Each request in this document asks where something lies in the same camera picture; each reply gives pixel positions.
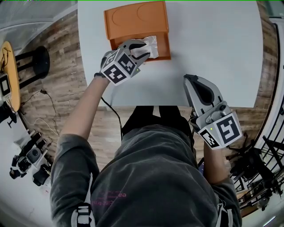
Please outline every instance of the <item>wrist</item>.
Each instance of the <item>wrist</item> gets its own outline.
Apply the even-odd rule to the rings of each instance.
[[[109,79],[107,79],[105,77],[100,77],[100,76],[94,77],[93,82],[96,83],[96,84],[99,84],[100,87],[102,87],[104,89],[106,89],[107,86],[110,83]]]

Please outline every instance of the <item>electronic device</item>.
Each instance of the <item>electronic device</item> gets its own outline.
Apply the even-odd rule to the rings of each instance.
[[[42,164],[40,166],[40,170],[33,175],[33,177],[34,177],[33,182],[37,186],[43,185],[44,182],[46,181],[46,179],[50,176],[50,172],[51,172],[51,167],[49,167],[45,164]]]
[[[0,106],[11,98],[11,87],[7,73],[0,73]]]
[[[12,160],[12,166],[10,168],[10,177],[16,179],[17,177],[24,177],[27,174],[27,170],[30,168],[31,163],[27,157],[20,157],[15,155]]]
[[[37,147],[32,148],[28,153],[27,153],[27,158],[30,161],[30,163],[35,163],[39,158],[40,158],[41,152],[40,149]]]

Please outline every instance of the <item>orange box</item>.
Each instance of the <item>orange box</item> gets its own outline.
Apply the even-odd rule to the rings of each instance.
[[[170,60],[169,25],[164,1],[143,2],[104,11],[106,37],[112,50],[128,39],[157,37],[159,57],[147,61]]]

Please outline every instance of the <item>black stool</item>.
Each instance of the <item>black stool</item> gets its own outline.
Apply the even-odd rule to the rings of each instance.
[[[31,56],[32,56],[32,62],[18,67],[17,70],[18,72],[20,72],[24,69],[32,67],[35,72],[35,76],[25,80],[24,82],[21,82],[20,89],[29,85],[30,83],[33,83],[34,81],[38,79],[45,78],[49,72],[50,59],[49,59],[48,51],[44,46],[40,46],[36,48],[34,51],[18,55],[15,57],[15,59],[16,61],[19,61],[21,59],[25,59]]]

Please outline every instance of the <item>black pants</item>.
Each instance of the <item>black pants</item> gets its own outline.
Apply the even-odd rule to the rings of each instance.
[[[181,116],[177,106],[159,106],[161,117],[154,116],[153,110],[153,106],[137,106],[122,128],[122,134],[125,135],[132,129],[158,124],[178,129],[191,137],[189,123]]]

